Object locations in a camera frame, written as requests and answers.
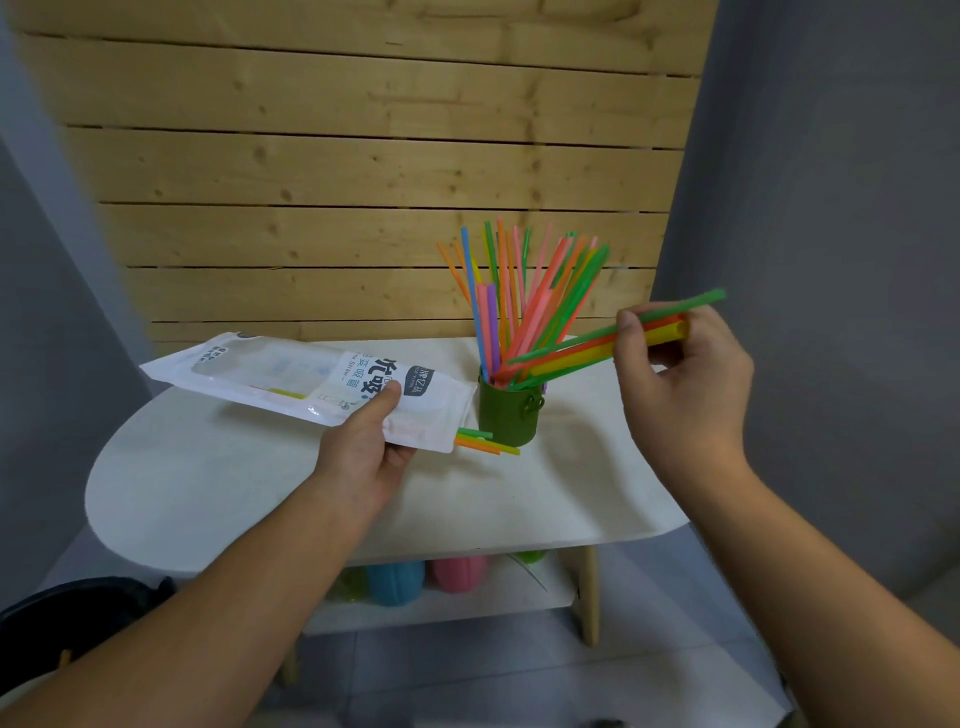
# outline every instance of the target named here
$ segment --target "blue container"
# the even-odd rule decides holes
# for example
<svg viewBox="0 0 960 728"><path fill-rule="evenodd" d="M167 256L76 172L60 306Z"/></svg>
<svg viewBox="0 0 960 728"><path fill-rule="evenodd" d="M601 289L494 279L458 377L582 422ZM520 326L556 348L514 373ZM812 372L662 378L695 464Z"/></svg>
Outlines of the blue container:
<svg viewBox="0 0 960 728"><path fill-rule="evenodd" d="M384 607L399 607L423 591L426 565L422 561L366 567L370 599Z"/></svg>

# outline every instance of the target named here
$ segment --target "left hand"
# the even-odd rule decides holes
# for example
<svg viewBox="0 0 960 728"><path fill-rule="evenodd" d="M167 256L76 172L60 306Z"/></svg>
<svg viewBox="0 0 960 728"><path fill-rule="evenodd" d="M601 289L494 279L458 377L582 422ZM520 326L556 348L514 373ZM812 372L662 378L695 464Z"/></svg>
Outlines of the left hand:
<svg viewBox="0 0 960 728"><path fill-rule="evenodd" d="M400 383L383 390L342 425L324 433L317 466L307 482L336 497L350 517L372 521L400 487L415 448L391 445L383 439L383 421L400 402Z"/></svg>

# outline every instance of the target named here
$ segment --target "tabletop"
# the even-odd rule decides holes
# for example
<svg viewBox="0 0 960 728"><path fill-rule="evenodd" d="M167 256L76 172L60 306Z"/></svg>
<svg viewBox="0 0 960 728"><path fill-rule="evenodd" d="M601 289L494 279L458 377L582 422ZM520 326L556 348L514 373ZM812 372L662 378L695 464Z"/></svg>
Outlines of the tabletop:
<svg viewBox="0 0 960 728"><path fill-rule="evenodd" d="M330 342L461 379L476 340ZM467 426L475 425L471 413ZM101 451L86 513L111 550L192 574L311 472L324 428L171 388ZM630 438L610 361L550 382L522 454L421 451L352 564L583 546L657 536L687 522Z"/></svg>

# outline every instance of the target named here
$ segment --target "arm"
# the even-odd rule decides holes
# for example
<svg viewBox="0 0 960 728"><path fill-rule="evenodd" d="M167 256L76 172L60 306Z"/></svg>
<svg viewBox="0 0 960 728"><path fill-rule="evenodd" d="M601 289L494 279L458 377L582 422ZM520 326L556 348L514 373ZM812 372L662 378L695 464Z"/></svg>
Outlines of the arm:
<svg viewBox="0 0 960 728"><path fill-rule="evenodd" d="M0 714L13 726L236 726L373 519L414 451L385 445L400 398L384 391L324 435L316 470L150 615Z"/></svg>
<svg viewBox="0 0 960 728"><path fill-rule="evenodd" d="M679 350L648 355L636 315L618 316L614 359L627 423L811 723L960 724L960 650L753 473L743 451L753 362L712 308L689 318ZM657 375L651 362L673 366Z"/></svg>

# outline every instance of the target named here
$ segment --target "table leg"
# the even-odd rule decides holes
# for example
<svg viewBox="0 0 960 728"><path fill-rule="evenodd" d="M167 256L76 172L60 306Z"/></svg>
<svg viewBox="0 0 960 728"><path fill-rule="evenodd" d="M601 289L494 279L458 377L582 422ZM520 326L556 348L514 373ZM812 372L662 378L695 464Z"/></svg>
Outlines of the table leg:
<svg viewBox="0 0 960 728"><path fill-rule="evenodd" d="M300 661L297 659L297 644L290 647L290 651L283 657L280 669L276 671L276 683L282 688L289 688L300 678Z"/></svg>
<svg viewBox="0 0 960 728"><path fill-rule="evenodd" d="M600 566L596 546L564 548L561 558L577 582L573 613L580 620L580 637L587 647L596 646L600 642Z"/></svg>

